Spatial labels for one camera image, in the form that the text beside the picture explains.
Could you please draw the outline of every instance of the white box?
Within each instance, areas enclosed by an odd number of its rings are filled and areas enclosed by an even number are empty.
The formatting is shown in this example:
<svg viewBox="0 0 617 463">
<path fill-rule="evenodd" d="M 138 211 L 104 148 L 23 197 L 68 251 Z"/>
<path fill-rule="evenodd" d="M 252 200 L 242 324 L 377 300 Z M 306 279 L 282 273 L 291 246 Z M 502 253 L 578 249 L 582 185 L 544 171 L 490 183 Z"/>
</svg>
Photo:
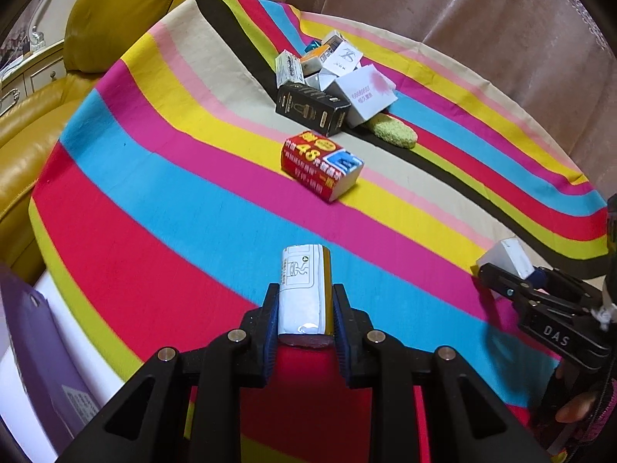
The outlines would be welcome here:
<svg viewBox="0 0 617 463">
<path fill-rule="evenodd" d="M 516 237 L 497 242 L 476 261 L 478 268 L 486 263 L 491 263 L 523 280 L 535 270 Z M 493 292 L 493 296 L 497 298 L 499 294 Z"/>
<path fill-rule="evenodd" d="M 304 83 L 300 60 L 291 52 L 282 51 L 276 58 L 275 64 L 277 88 L 287 82 Z"/>
<path fill-rule="evenodd" d="M 332 38 L 332 36 L 338 36 L 341 40 L 345 39 L 337 29 L 333 29 L 328 34 L 326 34 L 325 37 L 323 37 L 322 43 L 324 44 L 325 42 L 327 42 L 329 39 Z"/>
<path fill-rule="evenodd" d="M 326 89 L 337 78 L 338 77 L 334 73 L 331 73 L 330 71 L 327 71 L 326 69 L 322 69 L 319 73 L 315 73 L 315 74 L 312 74 L 311 76 L 306 77 L 304 79 L 304 82 L 306 83 L 306 85 L 310 85 L 311 87 L 313 87 L 314 89 L 317 89 L 318 91 L 325 92 Z"/>
<path fill-rule="evenodd" d="M 344 41 L 323 61 L 322 67 L 336 76 L 344 76 L 356 69 L 362 56 L 362 52 Z"/>
<path fill-rule="evenodd" d="M 351 103 L 347 114 L 350 127 L 366 122 L 397 99 L 386 78 L 372 64 L 337 78 L 327 91 Z"/>
</svg>

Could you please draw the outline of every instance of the white wall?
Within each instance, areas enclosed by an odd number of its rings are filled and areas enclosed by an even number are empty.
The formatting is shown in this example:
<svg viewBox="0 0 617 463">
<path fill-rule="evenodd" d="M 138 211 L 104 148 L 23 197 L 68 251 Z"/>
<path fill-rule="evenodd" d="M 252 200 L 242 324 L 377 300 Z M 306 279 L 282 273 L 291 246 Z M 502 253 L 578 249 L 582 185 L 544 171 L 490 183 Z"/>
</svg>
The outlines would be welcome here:
<svg viewBox="0 0 617 463">
<path fill-rule="evenodd" d="M 37 25 L 37 29 L 45 35 L 46 45 L 64 38 L 64 30 L 74 3 L 75 0 L 46 0 Z"/>
</svg>

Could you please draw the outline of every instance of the red box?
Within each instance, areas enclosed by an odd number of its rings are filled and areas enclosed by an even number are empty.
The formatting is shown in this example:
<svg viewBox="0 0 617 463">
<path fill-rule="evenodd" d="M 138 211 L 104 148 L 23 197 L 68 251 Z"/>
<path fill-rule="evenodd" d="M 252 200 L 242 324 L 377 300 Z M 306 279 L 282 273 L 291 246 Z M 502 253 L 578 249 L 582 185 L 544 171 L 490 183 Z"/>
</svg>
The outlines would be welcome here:
<svg viewBox="0 0 617 463">
<path fill-rule="evenodd" d="M 332 202 L 354 185 L 364 162 L 334 141 L 306 131 L 285 141 L 281 167 L 326 202 Z"/>
</svg>

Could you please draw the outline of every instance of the striped tablecloth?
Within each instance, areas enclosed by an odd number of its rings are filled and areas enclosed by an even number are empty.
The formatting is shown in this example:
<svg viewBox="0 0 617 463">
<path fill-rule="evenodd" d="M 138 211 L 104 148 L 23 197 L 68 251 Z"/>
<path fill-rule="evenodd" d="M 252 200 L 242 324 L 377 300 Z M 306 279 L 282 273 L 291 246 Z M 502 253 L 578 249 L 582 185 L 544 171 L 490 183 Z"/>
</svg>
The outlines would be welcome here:
<svg viewBox="0 0 617 463">
<path fill-rule="evenodd" d="M 325 204 L 280 170 L 302 127 L 274 111 L 273 67 L 332 28 L 396 82 L 391 114 L 419 140 L 409 151 L 363 129 L 335 136 L 366 165 Z M 538 123 L 439 52 L 285 4 L 187 0 L 84 101 L 30 213 L 73 315 L 123 379 L 161 346 L 237 326 L 278 281 L 283 248 L 318 242 L 376 327 L 456 347 L 523 419 L 555 358 L 471 267 L 517 235 L 535 264 L 601 276 L 605 206 Z M 366 458 L 369 395 L 344 389 L 331 352 L 281 348 L 272 384 L 242 402 L 246 461 Z"/>
</svg>

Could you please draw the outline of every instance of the label sticker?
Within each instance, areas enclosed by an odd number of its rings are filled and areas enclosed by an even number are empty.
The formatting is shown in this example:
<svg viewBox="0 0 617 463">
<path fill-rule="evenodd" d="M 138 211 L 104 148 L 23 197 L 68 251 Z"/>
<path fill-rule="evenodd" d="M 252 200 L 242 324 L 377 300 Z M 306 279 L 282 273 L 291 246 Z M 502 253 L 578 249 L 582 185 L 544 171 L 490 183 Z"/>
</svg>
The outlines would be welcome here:
<svg viewBox="0 0 617 463">
<path fill-rule="evenodd" d="M 73 406 L 73 409 L 75 409 L 75 412 L 81 418 L 81 421 L 83 421 L 83 424 L 87 425 L 99 411 L 90 395 L 84 391 L 71 388 L 70 386 L 62 385 L 62 389 Z"/>
</svg>

